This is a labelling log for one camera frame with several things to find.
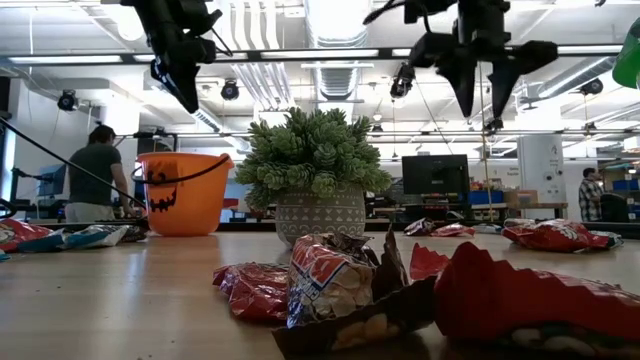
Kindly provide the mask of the brown PayDay candy bar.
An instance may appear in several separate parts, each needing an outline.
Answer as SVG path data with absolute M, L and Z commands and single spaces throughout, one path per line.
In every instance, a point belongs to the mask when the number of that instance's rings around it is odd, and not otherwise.
M 273 332 L 286 357 L 382 342 L 435 320 L 435 278 L 411 282 L 392 231 L 377 256 L 366 236 L 308 234 L 289 262 L 286 326 Z
M 406 236 L 428 236 L 435 228 L 435 223 L 428 218 L 419 219 L 409 224 L 404 230 Z

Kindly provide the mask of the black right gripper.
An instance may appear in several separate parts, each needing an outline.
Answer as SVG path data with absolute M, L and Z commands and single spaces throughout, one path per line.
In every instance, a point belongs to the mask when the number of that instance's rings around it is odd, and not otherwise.
M 480 39 L 489 44 L 505 44 L 511 33 L 505 30 L 504 15 L 510 10 L 508 0 L 458 0 L 457 35 L 461 44 Z M 409 54 L 412 67 L 434 67 L 451 85 L 465 118 L 474 103 L 476 59 L 452 34 L 425 33 Z M 534 72 L 558 58 L 558 45 L 550 41 L 531 40 L 505 51 L 493 62 L 488 79 L 492 86 L 492 112 L 501 119 L 512 90 L 522 75 Z

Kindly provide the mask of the black computer monitor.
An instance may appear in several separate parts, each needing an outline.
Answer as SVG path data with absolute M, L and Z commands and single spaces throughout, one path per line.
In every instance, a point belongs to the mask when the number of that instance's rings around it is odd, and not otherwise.
M 402 158 L 405 194 L 468 194 L 470 180 L 466 155 L 418 155 Z

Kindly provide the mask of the green plant in grey pot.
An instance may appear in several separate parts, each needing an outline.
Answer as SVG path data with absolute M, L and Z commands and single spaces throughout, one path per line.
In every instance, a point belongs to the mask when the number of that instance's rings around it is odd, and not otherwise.
M 349 120 L 339 109 L 306 113 L 291 108 L 285 122 L 253 122 L 252 151 L 236 169 L 236 182 L 250 187 L 250 209 L 275 208 L 279 239 L 288 247 L 307 234 L 361 235 L 365 194 L 389 188 L 379 149 L 368 141 L 371 120 Z

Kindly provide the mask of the white building column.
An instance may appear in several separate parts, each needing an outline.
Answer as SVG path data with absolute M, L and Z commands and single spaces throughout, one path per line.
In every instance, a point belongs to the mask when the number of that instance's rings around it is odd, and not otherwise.
M 535 190 L 537 205 L 567 204 L 562 137 L 522 136 L 517 142 L 520 189 Z

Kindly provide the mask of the brown cardboard box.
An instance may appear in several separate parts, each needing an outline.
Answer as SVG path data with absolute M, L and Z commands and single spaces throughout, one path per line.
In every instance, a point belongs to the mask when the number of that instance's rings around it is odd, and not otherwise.
M 538 202 L 536 190 L 508 190 L 504 192 L 504 202 L 508 205 L 529 205 Z

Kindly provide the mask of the red Skittles candy bag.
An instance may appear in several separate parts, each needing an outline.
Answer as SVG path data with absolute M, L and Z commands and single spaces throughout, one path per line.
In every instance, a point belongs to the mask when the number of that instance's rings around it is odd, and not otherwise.
M 433 230 L 430 233 L 433 237 L 459 237 L 459 236 L 475 236 L 475 229 L 459 223 L 448 224 Z
M 283 325 L 287 317 L 289 266 L 248 262 L 213 272 L 212 284 L 228 297 L 238 319 Z
M 0 250 L 16 252 L 24 242 L 49 236 L 52 230 L 39 225 L 31 225 L 11 218 L 0 219 Z
M 514 244 L 537 251 L 579 253 L 606 251 L 606 241 L 599 240 L 582 223 L 553 219 L 539 223 L 505 226 L 502 235 Z
M 452 257 L 415 245 L 410 276 L 434 279 L 435 323 L 450 339 L 640 360 L 640 295 L 618 285 L 516 268 L 471 242 Z

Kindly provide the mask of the wooden background table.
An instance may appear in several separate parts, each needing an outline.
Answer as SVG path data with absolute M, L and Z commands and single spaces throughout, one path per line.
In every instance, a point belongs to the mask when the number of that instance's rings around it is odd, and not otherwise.
M 567 203 L 491 203 L 491 204 L 473 204 L 473 210 L 487 209 L 566 209 Z

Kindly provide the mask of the green plastic bucket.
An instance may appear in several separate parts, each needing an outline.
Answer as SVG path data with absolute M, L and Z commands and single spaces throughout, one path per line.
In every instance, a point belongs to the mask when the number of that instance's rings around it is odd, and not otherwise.
M 623 87 L 640 90 L 640 17 L 626 34 L 612 69 L 612 78 Z

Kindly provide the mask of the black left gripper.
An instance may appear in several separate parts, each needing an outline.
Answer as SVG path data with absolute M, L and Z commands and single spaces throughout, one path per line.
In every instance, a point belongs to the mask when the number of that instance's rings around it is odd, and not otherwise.
M 204 38 L 222 17 L 220 9 L 209 11 L 206 0 L 122 0 L 139 18 L 147 45 L 156 63 L 169 64 L 167 88 L 188 113 L 199 109 L 196 64 L 217 57 L 213 40 Z

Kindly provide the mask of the blue lit background monitor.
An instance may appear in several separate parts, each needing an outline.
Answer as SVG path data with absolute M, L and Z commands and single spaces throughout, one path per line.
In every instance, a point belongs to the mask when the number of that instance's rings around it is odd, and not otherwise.
M 67 169 L 65 164 L 56 164 L 40 169 L 39 196 L 55 196 L 64 192 Z

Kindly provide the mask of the silver ventilation duct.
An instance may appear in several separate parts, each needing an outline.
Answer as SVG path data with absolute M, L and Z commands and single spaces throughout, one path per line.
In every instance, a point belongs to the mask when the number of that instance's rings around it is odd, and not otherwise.
M 304 0 L 307 37 L 311 48 L 353 49 L 367 45 L 363 20 L 373 9 L 373 0 Z M 355 61 L 314 61 L 316 86 L 329 101 L 347 100 L 359 80 Z

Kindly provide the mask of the person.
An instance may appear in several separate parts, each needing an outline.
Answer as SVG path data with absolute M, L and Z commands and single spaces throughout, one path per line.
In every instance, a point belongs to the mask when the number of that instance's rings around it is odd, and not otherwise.
M 583 222 L 597 222 L 602 218 L 600 199 L 604 191 L 595 168 L 585 168 L 579 186 L 579 205 Z
M 132 214 L 128 204 L 128 184 L 122 157 L 114 145 L 115 131 L 104 124 L 98 125 L 88 136 L 88 143 L 69 159 L 86 172 L 71 167 L 69 201 L 65 206 L 68 223 L 89 223 L 115 219 L 112 185 L 119 193 L 122 210 Z

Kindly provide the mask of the black overhead light beam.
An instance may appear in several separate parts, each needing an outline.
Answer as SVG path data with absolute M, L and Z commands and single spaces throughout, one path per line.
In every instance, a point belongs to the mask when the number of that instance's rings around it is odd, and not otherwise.
M 559 45 L 561 57 L 615 56 L 621 44 Z M 219 54 L 220 63 L 306 62 L 306 61 L 385 61 L 407 59 L 410 48 L 329 48 L 241 50 L 231 56 Z M 89 66 L 89 65 L 141 65 L 151 62 L 152 53 L 88 53 L 88 54 L 29 54 L 0 55 L 0 66 Z

